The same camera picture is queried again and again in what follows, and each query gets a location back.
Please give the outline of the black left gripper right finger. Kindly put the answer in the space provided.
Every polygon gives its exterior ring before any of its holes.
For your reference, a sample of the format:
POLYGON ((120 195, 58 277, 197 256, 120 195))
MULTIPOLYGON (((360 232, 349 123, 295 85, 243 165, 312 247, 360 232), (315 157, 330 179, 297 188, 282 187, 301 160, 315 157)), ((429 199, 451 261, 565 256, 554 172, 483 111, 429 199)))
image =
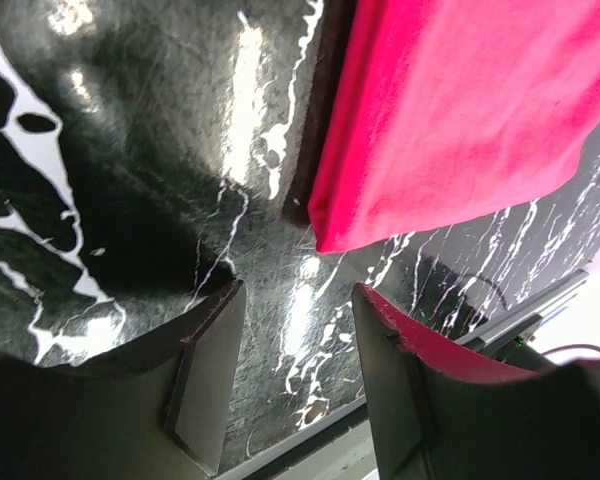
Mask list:
POLYGON ((381 478, 600 479, 600 360, 509 365, 369 286, 352 301, 381 478))

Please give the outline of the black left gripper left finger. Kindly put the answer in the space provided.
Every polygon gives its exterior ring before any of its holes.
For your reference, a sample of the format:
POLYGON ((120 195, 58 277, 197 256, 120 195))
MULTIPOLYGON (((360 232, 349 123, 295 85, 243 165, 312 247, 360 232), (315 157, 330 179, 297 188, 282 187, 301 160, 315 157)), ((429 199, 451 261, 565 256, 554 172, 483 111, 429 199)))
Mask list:
POLYGON ((215 476, 245 306, 235 280, 76 367, 0 353, 0 479, 215 476))

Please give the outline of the magenta pink t shirt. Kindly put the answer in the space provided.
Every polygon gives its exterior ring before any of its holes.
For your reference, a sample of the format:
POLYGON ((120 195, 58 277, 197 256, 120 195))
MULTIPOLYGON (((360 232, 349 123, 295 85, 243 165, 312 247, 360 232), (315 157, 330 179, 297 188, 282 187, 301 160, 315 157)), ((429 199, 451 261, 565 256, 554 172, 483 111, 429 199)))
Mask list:
POLYGON ((321 253, 548 195, 600 122, 600 1, 361 1, 309 200, 321 253))

